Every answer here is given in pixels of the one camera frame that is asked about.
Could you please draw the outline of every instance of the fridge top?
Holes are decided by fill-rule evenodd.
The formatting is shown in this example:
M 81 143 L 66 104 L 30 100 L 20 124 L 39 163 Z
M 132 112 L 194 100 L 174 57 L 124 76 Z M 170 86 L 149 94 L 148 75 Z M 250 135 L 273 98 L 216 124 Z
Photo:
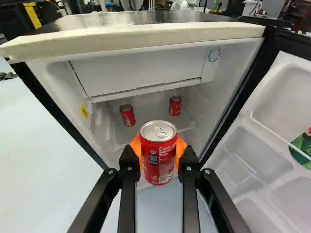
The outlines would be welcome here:
M 230 17 L 204 14 L 198 11 L 123 11 L 92 12 L 91 14 L 69 15 L 31 31 L 28 35 L 53 33 L 74 29 L 144 25 L 159 23 L 227 22 Z
M 92 22 L 90 27 L 72 26 L 74 22 L 82 21 L 81 24 L 87 25 L 86 22 L 89 20 L 96 21 L 96 17 L 93 18 L 92 15 L 61 18 L 55 21 L 55 24 L 58 28 L 63 28 L 63 31 L 20 36 L 1 45 L 0 52 L 3 56 L 9 57 L 11 63 L 17 63 L 110 50 L 258 38 L 262 36 L 265 29 L 264 26 L 242 22 L 191 22 L 191 20 L 185 23 L 139 25 L 120 23 L 118 26 L 103 26 L 100 22 L 98 26 L 94 26 Z

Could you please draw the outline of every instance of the beige fridge lid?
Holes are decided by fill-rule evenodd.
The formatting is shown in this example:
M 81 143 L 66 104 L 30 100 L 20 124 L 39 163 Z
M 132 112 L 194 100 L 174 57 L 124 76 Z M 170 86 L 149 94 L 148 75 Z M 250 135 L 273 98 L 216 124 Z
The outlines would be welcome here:
M 242 22 L 99 26 L 19 36 L 0 46 L 11 63 L 109 50 L 261 37 L 265 27 Z

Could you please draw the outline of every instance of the fridge door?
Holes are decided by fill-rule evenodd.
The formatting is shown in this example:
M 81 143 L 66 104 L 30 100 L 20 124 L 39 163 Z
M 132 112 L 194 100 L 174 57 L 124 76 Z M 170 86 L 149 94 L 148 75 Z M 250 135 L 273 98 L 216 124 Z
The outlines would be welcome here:
M 201 160 L 253 233 L 311 232 L 310 45 L 311 38 L 266 30 Z

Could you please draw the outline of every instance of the coca-cola can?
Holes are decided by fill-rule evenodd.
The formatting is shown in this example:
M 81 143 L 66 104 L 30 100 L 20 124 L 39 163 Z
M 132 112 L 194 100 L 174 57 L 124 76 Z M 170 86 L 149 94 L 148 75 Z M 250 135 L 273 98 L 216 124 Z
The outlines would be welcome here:
M 176 117 L 180 114 L 181 96 L 173 95 L 170 97 L 170 115 Z
M 153 120 L 140 129 L 141 158 L 145 179 L 164 185 L 173 177 L 177 130 L 170 122 Z
M 120 113 L 121 117 L 123 119 L 124 125 L 127 127 L 131 127 L 135 125 L 136 120 L 135 120 L 135 115 L 134 115 L 134 110 L 133 106 L 130 104 L 124 104 L 120 106 Z

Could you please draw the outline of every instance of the yellow warning sticker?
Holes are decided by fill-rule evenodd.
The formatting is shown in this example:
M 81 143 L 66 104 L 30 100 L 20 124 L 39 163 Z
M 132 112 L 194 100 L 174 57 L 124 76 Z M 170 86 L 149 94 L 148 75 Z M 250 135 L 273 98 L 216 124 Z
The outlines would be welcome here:
M 87 120 L 88 113 L 87 113 L 87 110 L 86 110 L 86 108 L 84 107 L 83 104 L 81 104 L 80 112 L 82 113 L 82 116 Z

